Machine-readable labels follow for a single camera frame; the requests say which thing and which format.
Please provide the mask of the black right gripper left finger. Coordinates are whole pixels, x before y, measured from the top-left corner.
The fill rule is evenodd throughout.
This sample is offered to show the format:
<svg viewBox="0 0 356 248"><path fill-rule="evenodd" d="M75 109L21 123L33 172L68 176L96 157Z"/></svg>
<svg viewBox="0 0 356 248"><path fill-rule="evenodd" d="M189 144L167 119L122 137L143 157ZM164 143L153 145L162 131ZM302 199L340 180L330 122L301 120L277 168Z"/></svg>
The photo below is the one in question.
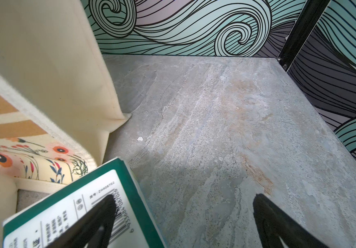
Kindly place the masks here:
<svg viewBox="0 0 356 248"><path fill-rule="evenodd" d="M107 195L72 227L52 242L50 248L106 248L117 214L113 195Z"/></svg>

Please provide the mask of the green white tissue pack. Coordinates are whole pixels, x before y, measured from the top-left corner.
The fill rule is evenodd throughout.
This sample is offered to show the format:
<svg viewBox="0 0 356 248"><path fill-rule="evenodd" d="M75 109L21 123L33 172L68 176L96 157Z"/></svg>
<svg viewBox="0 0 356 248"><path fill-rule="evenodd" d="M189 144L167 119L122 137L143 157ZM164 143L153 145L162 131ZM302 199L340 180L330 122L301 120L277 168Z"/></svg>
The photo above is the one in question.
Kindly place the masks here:
<svg viewBox="0 0 356 248"><path fill-rule="evenodd" d="M6 219L2 246L45 248L108 195L117 205L110 248L167 246L132 170L120 158Z"/></svg>

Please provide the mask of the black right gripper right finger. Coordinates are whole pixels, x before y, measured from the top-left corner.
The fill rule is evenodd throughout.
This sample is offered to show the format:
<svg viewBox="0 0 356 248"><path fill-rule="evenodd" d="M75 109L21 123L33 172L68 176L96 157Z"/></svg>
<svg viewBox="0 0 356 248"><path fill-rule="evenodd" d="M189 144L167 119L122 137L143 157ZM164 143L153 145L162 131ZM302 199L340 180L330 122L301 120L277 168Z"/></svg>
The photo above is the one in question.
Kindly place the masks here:
<svg viewBox="0 0 356 248"><path fill-rule="evenodd" d="M326 248L264 194L253 200L254 219L264 248Z"/></svg>

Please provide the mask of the floral canvas tote bag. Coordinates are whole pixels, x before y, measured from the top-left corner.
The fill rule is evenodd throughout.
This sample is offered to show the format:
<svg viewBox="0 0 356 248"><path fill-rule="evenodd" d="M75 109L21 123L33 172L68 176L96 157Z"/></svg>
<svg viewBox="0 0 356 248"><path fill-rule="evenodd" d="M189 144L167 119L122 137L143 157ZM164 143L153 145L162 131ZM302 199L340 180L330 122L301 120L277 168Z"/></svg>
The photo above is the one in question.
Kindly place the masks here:
<svg viewBox="0 0 356 248"><path fill-rule="evenodd" d="M133 1L0 1L0 247L19 190L85 176L129 119L94 33L135 23Z"/></svg>

